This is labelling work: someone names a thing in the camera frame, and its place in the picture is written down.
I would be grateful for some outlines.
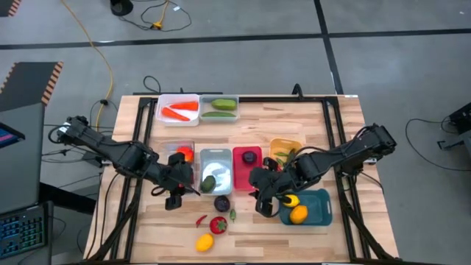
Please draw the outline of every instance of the table leg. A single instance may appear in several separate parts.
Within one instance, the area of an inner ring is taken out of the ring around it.
[[[55,206],[93,215],[96,200],[40,183],[39,203],[52,201]]]

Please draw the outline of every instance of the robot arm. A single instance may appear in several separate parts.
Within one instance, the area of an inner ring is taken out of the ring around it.
[[[281,172],[255,168],[249,178],[250,184],[257,189],[251,194],[257,198],[255,210],[265,217],[273,217],[272,197],[286,202],[289,199],[284,194],[318,183],[333,166],[340,166],[345,173],[357,174],[363,169],[366,159],[380,160],[391,154],[395,146],[396,142],[386,128],[373,124],[363,128],[353,140],[334,149],[295,155]]]
[[[92,130],[85,117],[69,117],[57,130],[58,144],[86,146],[113,163],[116,172],[125,177],[149,180],[164,191],[170,191],[166,210],[182,205],[185,188],[191,189],[193,169],[185,162],[182,153],[171,155],[168,165],[158,163],[159,155],[139,141],[117,142]]]

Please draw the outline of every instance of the orange and black striped tape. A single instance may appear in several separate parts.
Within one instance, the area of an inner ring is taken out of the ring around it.
[[[0,94],[1,94],[1,92],[3,92],[3,90],[5,89],[5,85],[7,85],[8,79],[10,78],[10,75],[13,73],[13,69],[15,69],[15,66],[16,66],[16,63],[13,63],[12,68],[10,69],[10,71],[9,71],[8,74],[7,74],[7,78],[5,78],[5,81],[1,84],[1,86],[0,86]]]
[[[12,17],[16,14],[16,12],[18,11],[18,8],[20,7],[20,3],[21,3],[21,0],[13,0],[10,10],[8,10],[9,17]]]
[[[49,100],[51,100],[52,92],[54,91],[54,87],[56,86],[57,80],[59,79],[59,75],[62,71],[63,66],[63,62],[58,62],[52,70],[52,74],[47,83],[46,90],[44,90],[43,97],[41,98],[41,101],[45,104],[45,106],[47,106]]]

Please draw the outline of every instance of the red chili pepper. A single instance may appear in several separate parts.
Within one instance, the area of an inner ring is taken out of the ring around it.
[[[199,225],[201,224],[201,222],[203,221],[204,218],[206,218],[208,215],[204,215],[204,216],[201,216],[198,218],[198,220],[196,221],[196,228],[199,227]]]

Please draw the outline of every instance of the wooden plank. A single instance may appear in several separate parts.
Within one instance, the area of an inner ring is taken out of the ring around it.
[[[132,138],[138,96],[123,96],[116,119],[113,139],[126,141]],[[351,139],[364,125],[358,98],[339,96],[341,115],[347,139]],[[241,103],[241,118],[235,124],[200,123],[195,128],[164,127],[154,121],[150,146],[161,153],[163,141],[181,138],[193,139],[196,148],[196,171],[199,174],[199,152],[204,148],[230,148],[258,145],[268,154],[269,142],[276,137],[290,138],[304,145],[328,149],[322,106],[320,103]],[[145,118],[141,127],[144,133]],[[365,172],[379,180],[375,166],[366,166]],[[105,192],[114,176],[112,169],[105,169],[100,189],[98,235],[100,239]],[[123,178],[120,177],[110,190],[105,223],[105,237],[116,222]],[[196,239],[209,233],[212,217],[228,214],[217,213],[213,197],[185,195],[183,206],[175,211],[165,211],[165,196],[152,197],[154,186],[145,181],[132,262],[345,262],[348,261],[347,245],[341,220],[339,196],[333,171],[311,189],[325,188],[331,198],[333,222],[328,227],[303,227],[283,225],[278,217],[267,219],[255,212],[255,199],[246,192],[235,191],[230,196],[231,205],[237,211],[235,223],[229,223],[228,231],[215,236],[212,250],[199,253],[194,249]],[[364,212],[364,221],[386,251],[397,255],[386,204],[381,189],[370,180],[358,177],[358,196]],[[202,215],[208,217],[196,228],[195,221]],[[359,237],[354,228],[357,254],[361,255]],[[87,253],[94,234],[94,223],[88,238]],[[120,253],[124,251],[121,237]],[[93,251],[98,249],[95,243]]]

